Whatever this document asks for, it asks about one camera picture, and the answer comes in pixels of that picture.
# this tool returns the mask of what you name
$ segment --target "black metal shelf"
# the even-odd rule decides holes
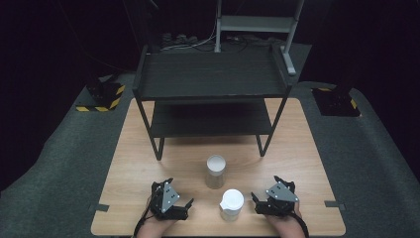
[[[255,135],[263,157],[291,90],[279,52],[148,54],[145,47],[133,93],[157,159],[165,138],[238,135]],[[282,98],[272,123],[265,98]],[[155,102],[151,124],[144,101]],[[264,145],[260,135],[268,135]]]
[[[152,122],[155,138],[268,135],[270,130],[262,98],[158,101]]]

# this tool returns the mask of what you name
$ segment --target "shelf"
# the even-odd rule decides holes
[[[264,100],[157,101],[154,138],[268,135],[271,124]]]
[[[283,97],[285,78],[275,51],[151,54],[138,71],[142,101]]]
[[[293,18],[222,16],[221,31],[289,33]]]

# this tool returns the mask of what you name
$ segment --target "human hand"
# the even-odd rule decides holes
[[[163,233],[172,226],[177,220],[157,220],[154,214],[148,210],[146,220],[140,227],[136,238],[160,238]]]
[[[294,211],[297,216],[302,218],[302,214],[299,210],[299,202],[294,203]],[[305,237],[299,222],[291,216],[278,217],[273,215],[265,215],[265,218],[268,223],[270,223],[275,228],[281,238]]]

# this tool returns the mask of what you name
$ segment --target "yellow black caution tape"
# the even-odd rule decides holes
[[[76,110],[80,112],[88,112],[88,111],[98,111],[98,112],[107,112],[114,110],[118,103],[120,103],[121,95],[125,89],[125,85],[121,85],[117,92],[115,93],[115,98],[109,103],[109,106],[87,106],[87,105],[76,105]]]

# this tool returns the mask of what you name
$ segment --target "cup lid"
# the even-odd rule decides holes
[[[236,189],[229,189],[223,193],[220,203],[223,209],[238,210],[244,205],[244,196]]]
[[[214,155],[207,160],[207,168],[213,176],[219,176],[226,167],[223,157]]]

